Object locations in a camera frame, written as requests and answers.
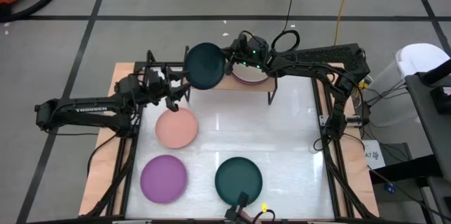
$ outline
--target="wooden table frame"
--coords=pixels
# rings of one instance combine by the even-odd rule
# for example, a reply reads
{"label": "wooden table frame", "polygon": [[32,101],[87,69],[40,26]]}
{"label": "wooden table frame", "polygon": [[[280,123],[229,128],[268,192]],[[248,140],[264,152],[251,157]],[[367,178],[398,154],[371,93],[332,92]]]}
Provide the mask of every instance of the wooden table frame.
{"label": "wooden table frame", "polygon": [[[183,66],[183,63],[181,62],[160,62],[153,63],[152,67],[159,67],[164,64],[167,66]],[[114,93],[113,86],[115,82],[119,81],[123,77],[126,77],[130,73],[136,72],[145,65],[146,62],[117,63],[114,69],[109,95]],[[314,95],[318,115],[329,114],[332,109],[332,96],[319,81],[317,82],[312,79],[312,83],[314,86]],[[351,99],[348,100],[345,107],[345,115],[354,115],[354,107]],[[347,127],[345,132],[360,139],[358,128]],[[101,143],[105,142],[112,135],[113,132],[110,129],[100,129],[96,146],[99,146]],[[130,146],[132,144],[136,146],[136,143],[137,138],[113,140],[104,148],[99,150],[94,156],[91,164],[91,172],[89,173],[86,182],[85,193],[80,206],[80,215],[89,212],[102,198],[105,191],[111,185],[113,178],[117,176],[118,171],[125,163],[125,160],[130,152]],[[365,154],[361,143],[356,139],[351,139],[345,135],[339,142],[330,143],[329,149],[331,150],[331,155],[333,156],[335,164],[339,167],[340,172],[347,178],[347,182],[354,193],[359,197],[360,201],[367,207],[367,209],[372,212],[372,214],[378,216],[376,199],[374,197],[369,170],[366,166]],[[112,197],[113,200],[110,200],[107,209],[102,212],[103,216],[125,214],[131,177],[132,172],[130,171],[127,174],[126,179],[121,182],[121,185],[116,190],[116,193]],[[331,177],[331,174],[329,173],[328,180],[335,217],[358,218],[359,214],[352,206],[350,206],[350,203],[347,197],[343,194],[343,190],[339,186],[338,182],[335,178]]]}

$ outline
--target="white table surface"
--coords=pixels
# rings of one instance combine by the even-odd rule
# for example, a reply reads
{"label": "white table surface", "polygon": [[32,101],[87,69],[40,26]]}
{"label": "white table surface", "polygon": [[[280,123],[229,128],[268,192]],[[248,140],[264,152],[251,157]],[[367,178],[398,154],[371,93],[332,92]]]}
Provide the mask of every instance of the white table surface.
{"label": "white table surface", "polygon": [[[190,102],[183,99],[179,106],[196,115],[199,132],[182,149],[165,148],[156,139],[164,100],[145,108],[125,217],[224,218],[230,206],[216,193],[214,176],[222,162],[241,156],[255,162],[263,176],[261,194],[245,208],[250,216],[266,203],[277,218],[333,219],[323,154],[312,149],[319,127],[311,80],[278,79],[270,106],[267,98],[265,92],[193,89]],[[162,154],[179,158],[188,172],[187,189],[171,204],[149,201],[140,188],[142,169]]]}

